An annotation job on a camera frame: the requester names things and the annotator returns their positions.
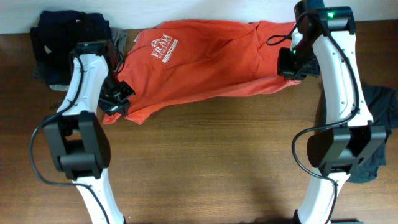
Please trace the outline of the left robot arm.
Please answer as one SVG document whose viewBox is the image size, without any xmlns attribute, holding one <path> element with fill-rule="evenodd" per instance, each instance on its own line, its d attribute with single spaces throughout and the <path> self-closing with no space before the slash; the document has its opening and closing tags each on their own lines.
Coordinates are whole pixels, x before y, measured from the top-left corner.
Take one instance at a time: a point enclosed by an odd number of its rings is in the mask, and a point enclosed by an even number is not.
<svg viewBox="0 0 398 224">
<path fill-rule="evenodd" d="M 134 90 L 116 76 L 122 54 L 110 40 L 82 42 L 70 53 L 72 79 L 57 112 L 44 130 L 55 168 L 81 194 L 93 223 L 125 223 L 109 182 L 111 147 L 97 118 L 125 115 Z"/>
</svg>

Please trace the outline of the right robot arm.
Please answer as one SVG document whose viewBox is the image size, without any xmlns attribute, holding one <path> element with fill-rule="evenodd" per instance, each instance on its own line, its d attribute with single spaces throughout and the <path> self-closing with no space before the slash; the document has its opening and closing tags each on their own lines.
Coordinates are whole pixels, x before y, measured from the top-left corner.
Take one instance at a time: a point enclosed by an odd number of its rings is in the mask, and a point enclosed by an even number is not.
<svg viewBox="0 0 398 224">
<path fill-rule="evenodd" d="M 356 62 L 356 24 L 350 7 L 300 1 L 295 25 L 282 36 L 277 72 L 289 80 L 321 77 L 326 104 L 324 124 L 307 128 L 310 175 L 307 194 L 294 223 L 331 223 L 336 199 L 351 174 L 384 142 L 386 129 L 374 124 Z"/>
</svg>

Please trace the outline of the red printed t-shirt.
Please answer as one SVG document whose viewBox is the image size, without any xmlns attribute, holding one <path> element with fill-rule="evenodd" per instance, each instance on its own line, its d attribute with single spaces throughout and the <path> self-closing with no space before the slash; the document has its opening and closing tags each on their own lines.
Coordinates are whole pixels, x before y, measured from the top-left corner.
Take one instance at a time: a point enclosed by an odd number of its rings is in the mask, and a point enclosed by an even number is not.
<svg viewBox="0 0 398 224">
<path fill-rule="evenodd" d="M 142 124 L 166 106 L 273 94 L 295 85 L 277 73 L 279 46 L 266 43 L 292 26 L 195 19 L 141 31 L 118 76 L 134 90 L 125 118 Z"/>
</svg>

